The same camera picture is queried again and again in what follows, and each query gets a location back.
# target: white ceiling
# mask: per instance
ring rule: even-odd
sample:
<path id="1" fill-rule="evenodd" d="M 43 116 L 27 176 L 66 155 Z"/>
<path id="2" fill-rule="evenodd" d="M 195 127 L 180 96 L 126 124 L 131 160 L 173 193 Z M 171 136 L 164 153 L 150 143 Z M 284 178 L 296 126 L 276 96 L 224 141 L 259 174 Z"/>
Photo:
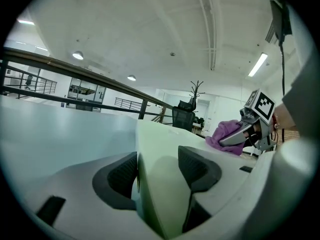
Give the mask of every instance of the white ceiling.
<path id="1" fill-rule="evenodd" d="M 210 92 L 222 82 L 262 85 L 281 65 L 279 48 L 265 41 L 270 0 L 36 0 L 29 12 L 53 57 L 132 86 L 189 90 L 200 80 Z M 291 36 L 284 51 L 295 56 Z M 248 77 L 262 52 L 266 62 Z"/>

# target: fluorescent light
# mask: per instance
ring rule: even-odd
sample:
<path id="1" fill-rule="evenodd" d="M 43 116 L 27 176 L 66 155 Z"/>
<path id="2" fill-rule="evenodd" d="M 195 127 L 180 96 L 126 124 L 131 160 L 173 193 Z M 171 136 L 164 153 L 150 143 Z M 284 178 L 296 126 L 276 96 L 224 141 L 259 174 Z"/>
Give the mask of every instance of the fluorescent light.
<path id="1" fill-rule="evenodd" d="M 81 61 L 84 59 L 84 55 L 81 51 L 75 51 L 72 56 Z"/>
<path id="2" fill-rule="evenodd" d="M 258 71 L 258 69 L 261 67 L 261 65 L 265 62 L 265 60 L 267 59 L 268 55 L 265 53 L 262 53 L 259 60 L 257 61 L 257 63 L 254 65 L 253 69 L 251 70 L 251 72 L 248 74 L 249 77 L 253 77 L 255 75 L 255 73 Z"/>
<path id="3" fill-rule="evenodd" d="M 18 22 L 23 23 L 23 24 L 34 25 L 34 23 L 32 21 L 28 21 L 28 20 L 18 19 Z"/>
<path id="4" fill-rule="evenodd" d="M 127 78 L 131 81 L 136 81 L 136 77 L 133 74 L 129 75 Z"/>
<path id="5" fill-rule="evenodd" d="M 45 48 L 42 48 L 42 47 L 39 47 L 39 46 L 36 46 L 37 48 L 41 49 L 41 50 L 44 50 L 44 51 L 48 51 L 47 49 Z"/>

